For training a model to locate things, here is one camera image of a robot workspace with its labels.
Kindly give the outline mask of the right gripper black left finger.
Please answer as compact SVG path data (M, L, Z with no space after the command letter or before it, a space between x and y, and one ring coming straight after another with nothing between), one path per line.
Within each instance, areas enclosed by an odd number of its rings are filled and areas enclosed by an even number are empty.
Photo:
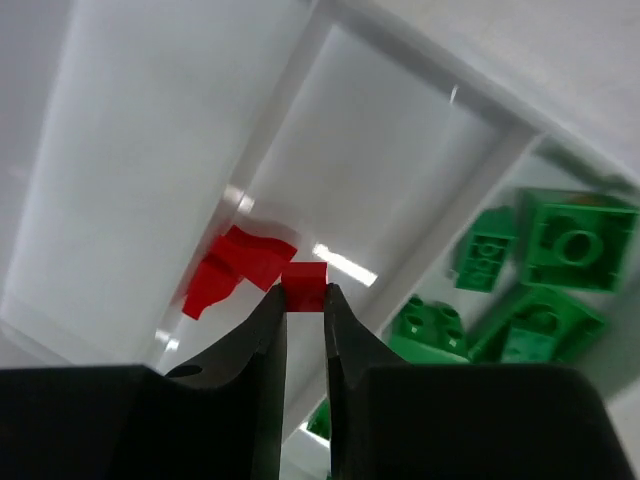
M286 308L272 287L249 317L160 374L143 365L1 373L5 479L275 479Z

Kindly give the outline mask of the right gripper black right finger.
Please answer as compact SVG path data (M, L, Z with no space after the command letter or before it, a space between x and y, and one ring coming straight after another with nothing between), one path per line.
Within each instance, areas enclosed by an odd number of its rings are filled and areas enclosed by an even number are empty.
M630 479L594 387L547 364L417 365L324 304L331 474L336 479Z

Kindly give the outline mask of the small red lego cube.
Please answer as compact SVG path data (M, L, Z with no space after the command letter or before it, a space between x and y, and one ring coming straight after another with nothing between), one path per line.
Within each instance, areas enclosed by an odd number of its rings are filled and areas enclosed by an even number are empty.
M326 262L291 262L281 275L286 311L316 313L324 311L328 284Z

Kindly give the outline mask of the red curved lego piece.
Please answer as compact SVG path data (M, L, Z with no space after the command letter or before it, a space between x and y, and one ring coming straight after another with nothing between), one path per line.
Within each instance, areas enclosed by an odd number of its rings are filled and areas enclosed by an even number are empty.
M268 291L297 251L284 240L253 235L233 225L214 239L198 264L182 313L198 320L206 308L228 298L243 279Z

